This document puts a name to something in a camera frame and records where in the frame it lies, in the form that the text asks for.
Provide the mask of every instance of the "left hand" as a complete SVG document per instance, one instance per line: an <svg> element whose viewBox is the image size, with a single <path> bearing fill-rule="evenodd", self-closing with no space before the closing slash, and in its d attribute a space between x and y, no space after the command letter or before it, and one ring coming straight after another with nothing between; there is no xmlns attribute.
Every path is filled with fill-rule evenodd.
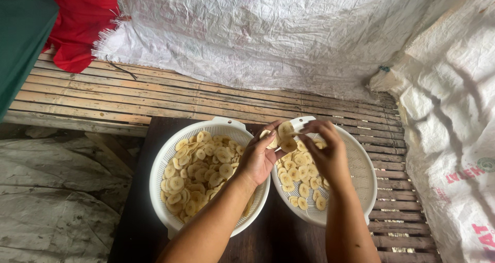
<svg viewBox="0 0 495 263"><path fill-rule="evenodd" d="M275 152L275 149L266 148L275 138L275 129L281 123L281 120L277 120L260 129L247 145L241 158L236 174L244 177L254 187L262 184L270 174L275 162L287 154L282 150ZM263 130L272 132L263 139L259 139Z"/></svg>

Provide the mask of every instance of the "red cloth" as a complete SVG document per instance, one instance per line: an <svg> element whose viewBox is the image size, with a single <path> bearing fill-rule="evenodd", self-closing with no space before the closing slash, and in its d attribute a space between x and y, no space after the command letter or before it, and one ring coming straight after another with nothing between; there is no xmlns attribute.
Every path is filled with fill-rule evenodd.
<svg viewBox="0 0 495 263"><path fill-rule="evenodd" d="M71 73L80 73L94 59L93 42L98 32L115 29L110 20L119 16L117 0L55 0L59 15L42 52L53 44L58 49L53 62Z"/></svg>

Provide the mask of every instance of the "green cloth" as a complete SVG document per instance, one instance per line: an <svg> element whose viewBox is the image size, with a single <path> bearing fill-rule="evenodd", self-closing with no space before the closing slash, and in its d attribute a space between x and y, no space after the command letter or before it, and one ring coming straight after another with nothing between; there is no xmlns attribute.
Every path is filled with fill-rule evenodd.
<svg viewBox="0 0 495 263"><path fill-rule="evenodd" d="M54 0L0 0L0 120L38 59L58 13Z"/></svg>

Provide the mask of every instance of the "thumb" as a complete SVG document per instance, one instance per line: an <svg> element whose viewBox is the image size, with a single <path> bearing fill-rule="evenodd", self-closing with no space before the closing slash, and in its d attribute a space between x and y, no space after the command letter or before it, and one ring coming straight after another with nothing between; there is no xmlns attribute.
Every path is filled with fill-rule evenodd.
<svg viewBox="0 0 495 263"><path fill-rule="evenodd" d="M256 148L263 148L266 149L266 147L268 147L268 145L270 143L272 143L272 141L275 139L275 130L272 130L268 135L266 135L265 137L263 137L262 139L260 139L258 141L258 143L256 143Z"/></svg>
<svg viewBox="0 0 495 263"><path fill-rule="evenodd" d="M320 153L320 149L314 144L313 140L311 140L309 137L307 137L304 134L298 135L299 138L302 140L304 145L306 145L306 148L309 150L309 153L313 156L313 158L318 157L318 154Z"/></svg>

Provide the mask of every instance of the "white colander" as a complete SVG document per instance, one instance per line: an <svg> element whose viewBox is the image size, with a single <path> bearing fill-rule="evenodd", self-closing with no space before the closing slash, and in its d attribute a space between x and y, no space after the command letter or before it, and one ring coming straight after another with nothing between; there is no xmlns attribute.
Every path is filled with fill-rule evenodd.
<svg viewBox="0 0 495 263"><path fill-rule="evenodd" d="M175 145L180 140L185 138L189 139L189 137L197 135L203 130L210 132L212 137L215 135L228 135L232 140L237 141L244 147L247 146L249 141L253 138L253 135L246 130L243 123L224 117L215 117L211 121L203 121L183 128L164 144L160 149L160 152L158 152L158 155L156 155L156 159L152 166L150 174L150 196L156 215L168 229L169 239L172 239L176 235L182 228L183 223L168 211L167 207L165 207L165 204L160 199L160 183L162 181L163 171L167 166L168 161L176 153ZM254 202L251 205L248 216L239 219L236 228L230 235L231 237L243 231L258 216L268 197L269 188L270 177L256 188Z"/></svg>
<svg viewBox="0 0 495 263"><path fill-rule="evenodd" d="M294 130L298 132L303 128L304 124L311 120L315 120L315 118L313 116L305 116L293 119L291 120L291 123L294 126ZM376 175L373 164L371 163L368 154L362 148L361 144L354 137L352 137L349 133L347 133L337 125L335 125L335 128L337 129L342 140L345 142L345 150L347 151L347 158L349 160L349 172L352 178L352 184L354 185L357 196L359 197L359 201L361 202L361 207L364 212L366 224L369 224L368 215L375 205L377 190ZM319 134L312 133L307 134L307 136L310 138L318 138L324 141L324 139ZM280 182L280 178L277 175L277 172L278 170L275 166L272 170L273 182L285 204L296 215L304 219L306 222L318 225L320 227L325 227L327 224L327 210L325 209L325 211L320 211L318 210L318 208L316 208L316 204L312 198L313 189L309 188L309 197L306 198L308 209L306 211L300 209L299 207L294 207L288 201L288 197L300 196L299 185L302 183L302 181L294 182L295 189L292 192L284 192L282 190L282 184ZM319 187L318 190L321 192L321 195L328 200L329 192L323 187Z"/></svg>

